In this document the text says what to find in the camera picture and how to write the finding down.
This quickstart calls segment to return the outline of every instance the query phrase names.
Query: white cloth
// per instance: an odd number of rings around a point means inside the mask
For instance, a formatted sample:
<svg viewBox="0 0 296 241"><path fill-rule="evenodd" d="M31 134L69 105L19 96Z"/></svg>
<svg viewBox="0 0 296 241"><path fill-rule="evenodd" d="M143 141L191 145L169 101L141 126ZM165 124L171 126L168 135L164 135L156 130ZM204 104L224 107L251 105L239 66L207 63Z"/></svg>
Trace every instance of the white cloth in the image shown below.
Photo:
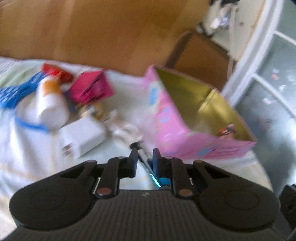
<svg viewBox="0 0 296 241"><path fill-rule="evenodd" d="M20 78L24 82L39 71L43 62L44 60L16 61L0 58L0 80L7 80L6 85L19 84ZM89 66L51 62L76 76L87 70L98 70ZM114 86L116 95L103 101L105 110L117 109L119 116L147 129L148 124L145 121L148 95L142 88L142 78L110 70L107 71L107 77ZM33 106L33 102L28 105L28 111ZM98 163L106 163L112 157L128 156L130 153L128 148L118 147L108 138L78 160L63 158L58 133L45 134L23 129L16 125L13 116L13 110L0 111L0 239L15 228L8 203L13 193L20 188L85 160L94 159ZM252 152L241 159L209 162L271 188L264 169ZM154 184L144 168L138 164L136 177L121 180L120 188L148 190L154 189Z"/></svg>

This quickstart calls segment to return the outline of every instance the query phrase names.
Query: pink box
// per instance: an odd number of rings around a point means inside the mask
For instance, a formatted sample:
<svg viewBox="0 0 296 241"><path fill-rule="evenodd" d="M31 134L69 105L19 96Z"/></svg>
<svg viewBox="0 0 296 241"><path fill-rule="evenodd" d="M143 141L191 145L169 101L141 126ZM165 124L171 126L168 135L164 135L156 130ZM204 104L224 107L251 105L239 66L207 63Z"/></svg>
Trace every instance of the pink box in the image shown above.
<svg viewBox="0 0 296 241"><path fill-rule="evenodd" d="M245 155L256 138L218 90L164 67L150 66L144 77L162 155L182 159L223 159ZM217 136L234 124L235 139Z"/></svg>

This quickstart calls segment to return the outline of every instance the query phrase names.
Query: bottle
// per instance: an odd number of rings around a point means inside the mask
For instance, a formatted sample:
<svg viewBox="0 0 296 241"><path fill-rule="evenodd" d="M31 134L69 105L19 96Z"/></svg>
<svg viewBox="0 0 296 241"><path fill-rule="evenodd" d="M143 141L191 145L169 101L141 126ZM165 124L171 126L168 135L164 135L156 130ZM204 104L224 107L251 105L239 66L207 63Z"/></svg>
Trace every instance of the bottle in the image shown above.
<svg viewBox="0 0 296 241"><path fill-rule="evenodd" d="M60 90L59 76L46 76L37 88L37 117L49 130L61 128L69 119L65 97Z"/></svg>

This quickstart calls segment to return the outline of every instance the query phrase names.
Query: blue and white patterned cloth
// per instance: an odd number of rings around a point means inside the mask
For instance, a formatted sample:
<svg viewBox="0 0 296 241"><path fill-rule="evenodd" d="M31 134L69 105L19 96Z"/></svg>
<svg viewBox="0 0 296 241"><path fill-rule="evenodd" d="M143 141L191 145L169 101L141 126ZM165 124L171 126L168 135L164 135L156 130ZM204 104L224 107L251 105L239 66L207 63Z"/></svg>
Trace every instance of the blue and white patterned cloth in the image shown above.
<svg viewBox="0 0 296 241"><path fill-rule="evenodd" d="M0 89L0 107L14 109L21 99L36 91L39 82L44 77L46 74L38 72L26 83Z"/></svg>

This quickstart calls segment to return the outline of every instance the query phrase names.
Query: beige panel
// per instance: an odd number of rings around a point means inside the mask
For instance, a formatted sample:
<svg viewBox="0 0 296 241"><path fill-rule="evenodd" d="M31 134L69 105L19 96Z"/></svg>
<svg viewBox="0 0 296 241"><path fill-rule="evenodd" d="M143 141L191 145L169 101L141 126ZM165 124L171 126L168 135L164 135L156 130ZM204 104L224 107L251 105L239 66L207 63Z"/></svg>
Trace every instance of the beige panel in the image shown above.
<svg viewBox="0 0 296 241"><path fill-rule="evenodd" d="M165 64L208 0L5 0L0 55L43 58L143 75Z"/></svg>

